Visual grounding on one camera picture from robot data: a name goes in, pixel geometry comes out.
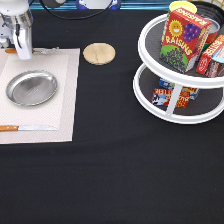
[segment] black tablecloth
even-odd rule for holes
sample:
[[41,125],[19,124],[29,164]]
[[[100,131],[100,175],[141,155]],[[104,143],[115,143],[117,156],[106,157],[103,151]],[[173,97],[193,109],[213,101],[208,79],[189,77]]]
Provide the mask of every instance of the black tablecloth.
[[[34,48],[81,49],[73,141],[0,145],[1,224],[223,224],[224,113],[173,124],[146,111],[133,92],[139,35],[163,13],[63,21],[33,11]],[[86,62],[82,52],[94,42],[112,45],[116,58]]]

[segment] snack box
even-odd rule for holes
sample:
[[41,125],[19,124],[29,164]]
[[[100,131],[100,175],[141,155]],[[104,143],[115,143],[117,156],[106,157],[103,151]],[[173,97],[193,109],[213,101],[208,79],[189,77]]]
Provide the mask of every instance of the snack box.
[[[155,89],[152,97],[152,104],[157,106],[168,106],[172,95],[172,90]],[[186,107],[190,99],[188,92],[182,91],[177,101],[176,107]]]
[[[160,78],[159,86],[161,86],[165,89],[173,90],[175,87],[175,83],[171,83],[163,78]],[[198,88],[191,88],[191,87],[185,87],[185,86],[182,88],[182,91],[189,92],[190,99],[192,99],[192,100],[195,100],[199,93]]]
[[224,46],[224,35],[220,35],[201,55],[200,61],[198,63],[197,72],[202,75],[209,76],[210,72],[206,73],[209,63],[212,59],[212,56]]
[[224,46],[212,56],[206,71],[206,76],[214,78],[220,76],[224,71]]
[[170,13],[160,58],[181,73],[193,68],[212,22],[186,9]]

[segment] wooden coaster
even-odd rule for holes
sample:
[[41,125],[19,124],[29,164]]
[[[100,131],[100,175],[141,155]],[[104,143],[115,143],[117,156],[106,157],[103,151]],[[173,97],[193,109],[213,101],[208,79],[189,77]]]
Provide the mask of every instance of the wooden coaster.
[[84,58],[94,65],[110,63],[115,58],[115,54],[114,48],[105,43],[90,44],[83,51]]

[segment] shelf tier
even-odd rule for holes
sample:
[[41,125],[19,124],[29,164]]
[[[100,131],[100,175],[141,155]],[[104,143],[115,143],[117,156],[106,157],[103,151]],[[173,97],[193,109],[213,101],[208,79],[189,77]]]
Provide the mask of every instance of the shelf tier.
[[159,87],[160,77],[144,64],[135,75],[133,87],[141,105],[152,114],[164,120],[180,124],[196,124],[208,121],[219,115],[224,109],[224,89],[201,89],[195,100],[190,100],[186,108],[175,108],[173,114],[167,113],[167,107],[151,103],[154,89]]
[[159,16],[151,20],[142,30],[138,51],[144,64],[156,75],[179,85],[201,89],[213,89],[224,86],[224,73],[221,77],[207,78],[196,73],[196,66],[185,74],[179,73],[176,69],[159,59],[161,50],[161,37],[164,28],[164,21],[167,15]]

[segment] silver plate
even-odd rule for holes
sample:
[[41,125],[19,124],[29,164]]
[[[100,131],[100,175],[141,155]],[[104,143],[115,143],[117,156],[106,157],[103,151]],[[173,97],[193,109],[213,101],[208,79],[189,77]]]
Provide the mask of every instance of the silver plate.
[[34,106],[50,99],[57,90],[56,78],[46,71],[29,71],[13,78],[6,94],[14,103]]

